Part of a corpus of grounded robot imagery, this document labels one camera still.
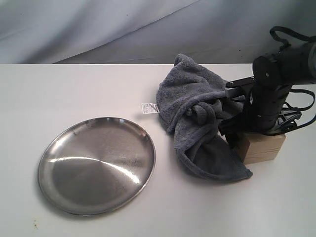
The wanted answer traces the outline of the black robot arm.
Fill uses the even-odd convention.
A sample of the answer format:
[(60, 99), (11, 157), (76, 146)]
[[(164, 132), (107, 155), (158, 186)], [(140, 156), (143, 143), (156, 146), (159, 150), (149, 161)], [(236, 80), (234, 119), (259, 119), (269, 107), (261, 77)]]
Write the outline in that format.
[(286, 101), (289, 93), (305, 93), (315, 98), (309, 90), (293, 89), (294, 85), (316, 82), (315, 36), (308, 37), (282, 26), (272, 27), (270, 35), (282, 44), (279, 50), (257, 57), (252, 63), (253, 76), (225, 85), (225, 94), (230, 100), (236, 102), (238, 97), (245, 97), (242, 112), (219, 124), (219, 132), (230, 148), (237, 145), (240, 133), (278, 136), (316, 120), (312, 118), (297, 125), (302, 112), (312, 105), (298, 108)]

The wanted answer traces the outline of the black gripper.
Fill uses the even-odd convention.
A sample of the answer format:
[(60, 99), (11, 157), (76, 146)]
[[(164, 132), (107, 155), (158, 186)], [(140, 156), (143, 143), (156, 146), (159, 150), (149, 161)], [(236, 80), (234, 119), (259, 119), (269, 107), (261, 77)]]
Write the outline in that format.
[(282, 110), (291, 85), (266, 87), (256, 82), (247, 97), (243, 112), (219, 123), (219, 132), (233, 149), (240, 140), (239, 133), (281, 135), (297, 128), (295, 120), (302, 113)]

